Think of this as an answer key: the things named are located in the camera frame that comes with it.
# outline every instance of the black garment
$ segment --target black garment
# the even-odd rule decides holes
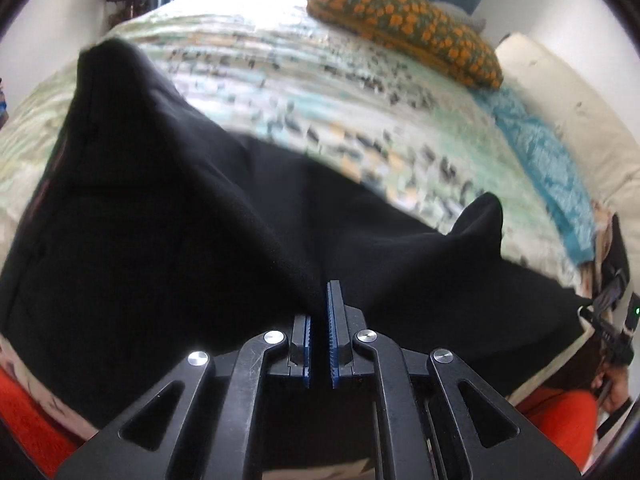
[[[338,279],[372,328],[451,348],[509,393],[581,333],[586,300],[501,259],[501,227],[486,194],[443,236],[306,156],[222,130],[109,40],[79,61],[0,276],[0,332],[101,427],[189,351],[236,348],[293,313],[314,316],[321,349]]]

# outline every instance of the bedsheet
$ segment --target bedsheet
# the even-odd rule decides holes
[[[306,153],[447,233],[484,191],[504,208],[502,256],[580,287],[556,226],[495,118],[462,86],[401,54],[266,0],[177,2],[111,32],[137,44],[223,128]],[[62,126],[70,64],[0,137],[0,258]]]

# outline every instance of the red pants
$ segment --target red pants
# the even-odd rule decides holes
[[[596,399],[583,390],[563,392],[541,386],[517,409],[546,437],[584,469],[596,434]]]
[[[517,408],[578,468],[584,468],[591,453],[598,413],[590,393],[539,388]],[[0,418],[34,463],[50,478],[65,458],[78,448],[77,439],[50,419],[2,368]]]

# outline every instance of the bed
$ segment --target bed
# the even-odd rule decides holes
[[[225,0],[213,5],[207,10],[174,2],[120,25],[110,36],[139,46],[191,105],[222,127],[305,153],[443,234],[473,199],[484,191],[496,194],[504,209],[502,256],[591,295],[596,255],[603,250],[597,245],[604,242],[598,237],[591,248],[595,265],[570,256],[548,202],[497,126],[498,112],[481,95],[401,54],[319,23],[303,4]],[[513,34],[497,53],[506,86],[527,111],[555,129],[585,177],[590,198],[620,214],[632,274],[639,272],[640,232],[634,229],[640,222],[628,198],[640,182],[640,148],[579,76],[540,45]],[[42,83],[1,132],[3,260],[62,127],[75,70],[71,63]],[[550,80],[556,94],[548,92]],[[574,101],[581,102],[579,109]],[[615,142],[602,142],[603,129]],[[586,149],[585,138],[592,142]],[[608,166],[611,156],[620,160],[622,154],[622,167]],[[577,223],[593,240],[607,231],[609,216],[604,218]],[[591,335],[585,326],[510,401],[517,404],[529,395]],[[81,438],[97,431],[48,392],[2,336],[0,347],[0,365],[28,385],[50,416]]]

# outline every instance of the wall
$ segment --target wall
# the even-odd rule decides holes
[[[494,43],[518,31],[564,59],[640,142],[640,57],[602,0],[482,0],[474,15]]]
[[[47,76],[106,32],[104,0],[29,0],[0,40],[9,114]]]

